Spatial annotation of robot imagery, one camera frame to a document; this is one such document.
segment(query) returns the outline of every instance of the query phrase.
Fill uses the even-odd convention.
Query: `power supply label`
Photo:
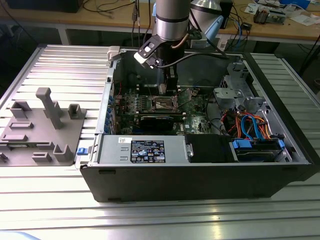
[[[165,163],[164,141],[131,141],[131,162],[134,164]]]

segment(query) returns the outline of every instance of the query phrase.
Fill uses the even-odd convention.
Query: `motherboard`
[[[176,95],[153,95],[154,89],[128,89],[116,98],[119,135],[211,134],[206,116],[208,95],[199,88],[178,89]]]

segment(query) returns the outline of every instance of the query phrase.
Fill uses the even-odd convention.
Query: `white table leg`
[[[61,39],[61,43],[63,45],[70,45],[70,40],[69,40],[69,37],[68,37],[68,34],[67,34],[67,29],[64,25],[62,24],[59,24],[56,26],[56,29],[58,29],[58,32],[59,32],[59,36],[60,36],[60,39]]]

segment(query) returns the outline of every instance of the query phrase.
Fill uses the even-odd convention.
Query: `gray plastic bracket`
[[[25,120],[27,119],[27,116],[24,112],[31,111],[31,108],[29,107],[26,101],[15,101],[12,107],[10,108],[10,111],[16,119]]]
[[[67,162],[70,161],[70,159],[73,158],[73,153],[71,152],[68,144],[64,146],[63,151],[61,151],[59,145],[55,145],[53,150],[53,155],[56,157],[56,159],[59,162]]]
[[[6,163],[7,159],[8,159],[8,157],[3,152],[0,152],[0,160],[2,160],[4,163]]]
[[[8,144],[0,144],[0,151],[11,151],[11,147]]]
[[[3,141],[8,141],[8,142],[25,142],[28,140],[27,135],[4,135],[3,138],[1,139]]]
[[[48,142],[48,143],[45,143],[45,144],[37,144],[36,147],[38,149],[40,149],[40,150],[53,150],[55,148],[55,145],[51,141],[51,142]]]
[[[43,106],[46,110],[46,115],[51,120],[54,129],[61,129],[63,127],[63,124],[60,121],[58,111],[56,110],[55,105],[51,100],[50,94],[51,90],[49,87],[39,87],[35,93],[35,96],[42,101]]]
[[[79,104],[70,104],[68,108],[68,113],[69,113],[70,119],[72,120],[83,118],[83,114]]]
[[[52,158],[50,157],[49,153],[47,152],[34,152],[32,159],[35,162],[50,162]]]
[[[33,127],[34,127],[34,125],[30,121],[12,122],[9,125],[9,128],[11,128],[11,129],[32,129]]]
[[[53,105],[54,105],[54,109],[56,110],[56,112],[58,113],[59,118],[61,118],[62,116],[62,110],[59,106],[59,103],[57,101],[52,101]],[[44,115],[46,116],[47,119],[49,119],[49,115],[47,114],[47,110],[43,109]]]

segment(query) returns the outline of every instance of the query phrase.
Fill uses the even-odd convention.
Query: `gray plastic part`
[[[73,153],[71,152],[68,144],[64,146],[63,151],[61,151],[59,145],[56,145],[53,150],[53,155],[59,162],[67,162],[73,158]]]
[[[51,162],[52,161],[52,158],[47,152],[34,152],[32,159],[35,162]]]
[[[32,129],[34,125],[30,121],[18,121],[18,122],[12,122],[9,125],[9,128],[11,129]]]
[[[27,135],[11,135],[11,134],[7,134],[7,135],[4,135],[2,138],[1,138],[3,141],[9,141],[9,142],[25,142],[28,140],[28,137]]]
[[[0,161],[0,166],[70,166],[74,163],[74,158],[69,159],[66,162],[58,161],[53,154],[53,149],[50,148],[51,142],[53,145],[59,145],[63,148],[68,144],[72,153],[77,151],[78,141],[81,134],[81,129],[84,124],[86,116],[86,110],[82,110],[82,119],[72,120],[69,117],[68,109],[62,108],[61,122],[63,128],[56,130],[49,118],[44,114],[41,108],[32,108],[32,111],[25,111],[28,121],[32,122],[34,127],[30,129],[11,129],[9,126],[11,123],[16,123],[17,119],[13,116],[5,127],[4,131],[0,135],[1,138],[4,135],[27,135],[27,141],[10,141],[0,142],[0,152],[3,152],[8,158],[7,163]],[[32,159],[34,152],[48,152],[52,161],[50,162],[35,162]]]
[[[15,101],[10,111],[16,119],[25,120],[27,118],[25,111],[31,111],[31,108],[26,101]]]
[[[58,113],[59,118],[61,118],[63,112],[59,106],[59,103],[57,101],[53,101],[53,105],[54,105],[56,112]],[[47,110],[43,109],[43,112],[44,112],[45,116],[49,119],[50,117],[47,114]]]
[[[11,151],[11,147],[8,144],[0,144],[0,151]]]
[[[50,94],[51,90],[49,87],[39,87],[35,93],[35,96],[42,101],[46,110],[46,114],[51,120],[53,127],[55,129],[61,129],[63,127],[63,124],[60,121],[58,111],[56,110],[55,105],[51,100]]]
[[[68,108],[70,119],[81,119],[82,111],[79,104],[70,104]]]
[[[48,144],[37,144],[36,147],[40,150],[53,150],[55,148],[55,145],[51,141]]]
[[[3,152],[0,152],[0,159],[1,159],[4,163],[6,163],[8,157],[7,157]]]

